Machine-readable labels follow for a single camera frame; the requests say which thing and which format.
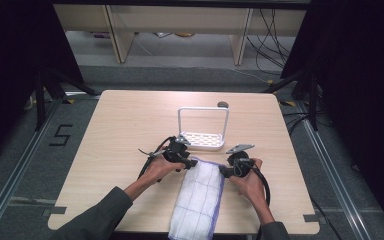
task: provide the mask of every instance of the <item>black cable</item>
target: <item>black cable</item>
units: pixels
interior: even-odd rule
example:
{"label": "black cable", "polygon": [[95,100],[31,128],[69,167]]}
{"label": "black cable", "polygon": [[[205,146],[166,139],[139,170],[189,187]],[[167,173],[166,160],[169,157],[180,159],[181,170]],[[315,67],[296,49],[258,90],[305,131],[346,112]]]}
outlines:
{"label": "black cable", "polygon": [[[262,9],[260,9],[260,15],[264,21],[264,24],[266,25],[266,28],[267,28],[267,34],[266,34],[266,37],[264,38],[264,40],[261,42],[267,49],[271,50],[272,52],[275,52],[275,53],[278,53],[280,55],[280,58],[282,59],[283,63],[286,62],[286,59],[285,57],[289,57],[287,55],[285,55],[284,53],[282,53],[282,51],[280,50],[280,47],[283,48],[286,52],[290,53],[285,47],[283,47],[283,45],[279,42],[279,40],[277,39],[277,31],[276,31],[276,23],[275,23],[275,14],[276,14],[276,11],[274,9],[272,9],[272,21],[270,23],[270,26],[268,25],[265,17],[264,17],[264,14],[263,14],[263,11]],[[264,43],[268,37],[268,35],[271,36],[273,42],[276,44],[276,47],[278,49],[278,51],[275,51],[269,47],[267,47]]]}
{"label": "black cable", "polygon": [[[158,152],[158,150],[160,150],[164,146],[164,144],[172,138],[174,138],[174,137],[168,137],[164,141],[162,141],[161,144],[158,145],[157,149],[153,153]],[[143,165],[142,170],[139,173],[138,179],[140,177],[142,177],[142,175],[146,172],[146,169],[148,169],[149,165],[151,164],[152,160],[154,160],[154,159],[155,159],[155,156],[151,156],[151,154],[150,154],[148,159],[146,160],[145,164]]]}
{"label": "black cable", "polygon": [[280,68],[283,68],[283,64],[276,61],[274,58],[270,57],[269,55],[267,55],[266,53],[262,52],[259,48],[257,48],[254,43],[249,39],[249,37],[247,37],[247,40],[248,42],[251,44],[251,46],[254,48],[254,50],[260,54],[261,56],[265,57],[267,60],[269,60],[270,62],[274,63],[275,65],[277,65],[278,67]]}
{"label": "black cable", "polygon": [[286,116],[302,115],[302,114],[309,114],[309,113],[285,113],[285,114],[282,114],[282,116],[286,117]]}
{"label": "black cable", "polygon": [[297,120],[300,119],[300,118],[301,118],[301,117],[297,117],[297,118],[292,119],[291,121],[289,121],[289,122],[286,123],[286,126],[288,126],[289,124],[291,124],[291,123],[297,121]]}
{"label": "black cable", "polygon": [[267,202],[267,205],[270,206],[271,195],[270,195],[270,187],[269,187],[269,183],[267,182],[267,179],[264,177],[263,173],[261,173],[258,167],[251,168],[251,169],[257,174],[257,176],[260,178],[261,182],[263,183],[263,186],[266,192],[266,202]]}
{"label": "black cable", "polygon": [[326,219],[326,222],[329,224],[330,228],[332,228],[333,232],[335,233],[336,237],[339,239],[339,240],[342,240],[342,237],[339,235],[338,231],[336,230],[336,228],[333,226],[333,224],[329,221],[329,219],[327,218],[326,214],[324,213],[324,211],[322,210],[322,208],[319,206],[319,204],[317,204],[317,202],[314,200],[314,198],[310,195],[310,199],[311,201],[314,203],[314,205],[316,205],[317,209],[319,209],[320,213],[323,215],[323,217]]}
{"label": "black cable", "polygon": [[276,14],[276,9],[272,9],[272,19],[273,19],[273,30],[274,30],[274,38],[276,39],[276,43],[279,47],[283,48],[288,53],[291,53],[289,50],[287,50],[283,45],[279,42],[279,39],[277,39],[277,32],[276,32],[276,22],[274,21],[274,16]]}
{"label": "black cable", "polygon": [[260,65],[258,65],[258,53],[257,53],[257,56],[255,56],[255,64],[257,65],[257,68],[263,72],[263,73],[267,73],[267,74],[271,74],[271,75],[275,75],[275,76],[280,76],[280,73],[276,73],[276,72],[267,72],[263,69],[260,68]]}
{"label": "black cable", "polygon": [[302,122],[302,120],[306,119],[309,117],[309,114],[306,114],[305,116],[302,116],[298,119],[296,119],[296,122],[292,125],[292,127],[288,130],[288,133],[289,133],[289,136],[292,135],[292,132],[294,131],[295,127],[300,123]]}

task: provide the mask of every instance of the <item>blue and white cloth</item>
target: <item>blue and white cloth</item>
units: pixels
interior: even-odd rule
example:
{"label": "blue and white cloth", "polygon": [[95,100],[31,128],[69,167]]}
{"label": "blue and white cloth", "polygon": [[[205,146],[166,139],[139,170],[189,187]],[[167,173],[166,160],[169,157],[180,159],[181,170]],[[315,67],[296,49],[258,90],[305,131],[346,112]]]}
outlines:
{"label": "blue and white cloth", "polygon": [[198,163],[187,171],[171,217],[171,240],[210,240],[216,226],[224,177],[218,164],[193,159]]}

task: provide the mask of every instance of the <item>dark sleeve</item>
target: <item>dark sleeve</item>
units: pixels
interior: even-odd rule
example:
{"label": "dark sleeve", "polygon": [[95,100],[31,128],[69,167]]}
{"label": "dark sleeve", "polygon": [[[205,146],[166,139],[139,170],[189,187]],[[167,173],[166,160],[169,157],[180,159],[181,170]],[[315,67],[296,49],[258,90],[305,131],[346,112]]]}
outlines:
{"label": "dark sleeve", "polygon": [[282,222],[272,222],[260,227],[261,238],[258,240],[287,240],[288,231]]}
{"label": "dark sleeve", "polygon": [[109,239],[132,205],[130,197],[114,187],[98,204],[59,228],[50,239]]}

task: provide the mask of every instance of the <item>human arm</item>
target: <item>human arm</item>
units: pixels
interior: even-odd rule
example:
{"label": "human arm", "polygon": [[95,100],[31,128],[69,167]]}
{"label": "human arm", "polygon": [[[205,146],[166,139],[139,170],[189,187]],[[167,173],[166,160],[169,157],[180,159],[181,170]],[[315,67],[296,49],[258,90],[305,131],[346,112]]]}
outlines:
{"label": "human arm", "polygon": [[137,197],[169,172],[183,168],[182,163],[170,163],[158,156],[145,174],[124,191],[114,187],[98,204],[66,223],[50,239],[108,239]]}
{"label": "human arm", "polygon": [[[263,161],[256,158],[253,158],[253,160],[255,165],[261,168]],[[289,239],[288,232],[283,223],[275,221],[265,199],[264,185],[254,171],[250,171],[243,178],[231,176],[229,180],[238,187],[239,192],[254,207],[260,220],[262,239]]]}

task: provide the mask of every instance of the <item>metal bar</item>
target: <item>metal bar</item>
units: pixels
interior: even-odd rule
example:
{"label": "metal bar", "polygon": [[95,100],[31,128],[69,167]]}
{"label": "metal bar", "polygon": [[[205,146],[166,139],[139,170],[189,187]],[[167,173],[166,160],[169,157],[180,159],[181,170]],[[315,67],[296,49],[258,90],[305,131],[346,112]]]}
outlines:
{"label": "metal bar", "polygon": [[216,8],[264,8],[308,10],[333,7],[338,0],[52,0],[52,4],[162,6],[162,7],[216,7]]}
{"label": "metal bar", "polygon": [[64,100],[99,100],[101,95],[89,95],[85,92],[65,92]]}
{"label": "metal bar", "polygon": [[33,134],[32,139],[30,140],[29,144],[23,152],[23,155],[21,156],[20,160],[12,171],[11,176],[5,183],[4,188],[0,192],[0,219],[4,214],[4,211],[8,203],[10,202],[11,197],[14,194],[18,184],[21,182],[24,173],[30,165],[33,155],[36,152],[39,143],[42,140],[42,137],[49,126],[49,122],[51,121],[52,116],[56,112],[57,108],[61,105],[61,102],[62,100],[54,100],[51,103],[48,110],[48,117],[42,124],[42,127],[39,130],[35,131],[35,133]]}
{"label": "metal bar", "polygon": [[[306,111],[306,108],[302,102],[297,102],[297,106],[300,112]],[[308,120],[304,120],[303,123],[356,238],[371,239],[366,225],[363,222],[363,218],[358,212],[354,201],[351,199],[351,196],[349,195],[344,183],[342,182],[342,179],[336,170],[335,164],[330,158],[319,133],[314,131],[311,123]]]}

